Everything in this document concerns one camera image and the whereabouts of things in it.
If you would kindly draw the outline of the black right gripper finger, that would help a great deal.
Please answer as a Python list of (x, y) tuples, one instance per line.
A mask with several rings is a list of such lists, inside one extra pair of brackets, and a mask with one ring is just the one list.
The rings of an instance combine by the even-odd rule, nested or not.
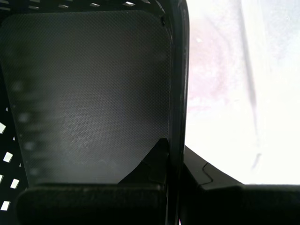
[(184, 149), (182, 225), (298, 225), (300, 187), (245, 185)]
[(16, 203), (22, 225), (163, 225), (169, 143), (160, 139), (117, 184), (43, 184)]

